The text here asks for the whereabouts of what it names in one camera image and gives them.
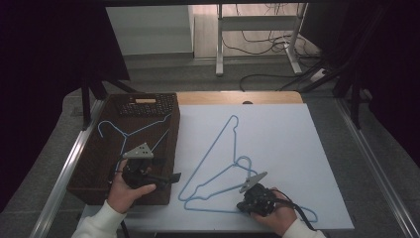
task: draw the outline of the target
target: wooden panel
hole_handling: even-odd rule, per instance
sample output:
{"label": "wooden panel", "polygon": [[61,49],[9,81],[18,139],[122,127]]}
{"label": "wooden panel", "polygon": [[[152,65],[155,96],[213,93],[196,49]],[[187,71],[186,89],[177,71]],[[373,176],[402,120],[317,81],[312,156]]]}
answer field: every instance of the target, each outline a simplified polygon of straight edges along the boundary
{"label": "wooden panel", "polygon": [[244,101],[254,104],[303,103],[300,94],[294,91],[203,91],[176,94],[179,105],[243,104]]}

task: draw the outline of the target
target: wall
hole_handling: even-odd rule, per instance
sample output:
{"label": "wall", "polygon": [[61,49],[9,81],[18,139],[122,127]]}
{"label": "wall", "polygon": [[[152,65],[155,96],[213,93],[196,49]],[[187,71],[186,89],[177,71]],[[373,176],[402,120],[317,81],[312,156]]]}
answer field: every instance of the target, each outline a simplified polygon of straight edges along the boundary
{"label": "wall", "polygon": [[192,53],[191,10],[189,6],[107,8],[124,56]]}

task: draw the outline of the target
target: gray floor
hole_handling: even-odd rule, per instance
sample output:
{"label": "gray floor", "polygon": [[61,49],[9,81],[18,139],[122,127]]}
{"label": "gray floor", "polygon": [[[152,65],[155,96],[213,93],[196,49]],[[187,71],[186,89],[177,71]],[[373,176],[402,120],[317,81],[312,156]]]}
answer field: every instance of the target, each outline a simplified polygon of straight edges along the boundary
{"label": "gray floor", "polygon": [[[176,59],[129,57],[126,58],[126,63],[132,79],[128,84],[145,92],[240,90],[240,79],[248,74],[292,75],[286,58],[282,57],[227,59],[223,77],[215,75],[212,59],[197,60],[188,56]],[[276,90],[291,80],[292,78],[255,77],[247,79],[243,88]],[[296,86],[295,84],[288,88],[295,89]],[[331,94],[333,86],[334,81],[302,94],[356,227],[352,231],[327,233],[330,237],[405,237],[338,110],[336,99]],[[122,92],[109,84],[106,87],[111,93]],[[0,215],[1,237],[18,238],[30,235],[81,129],[80,108],[80,91],[74,91],[65,97],[61,117],[48,143]],[[419,168],[375,120],[368,111],[367,104],[361,106],[361,123],[380,164],[419,227]],[[82,209],[83,203],[67,194],[48,237],[69,237],[77,225]]]}

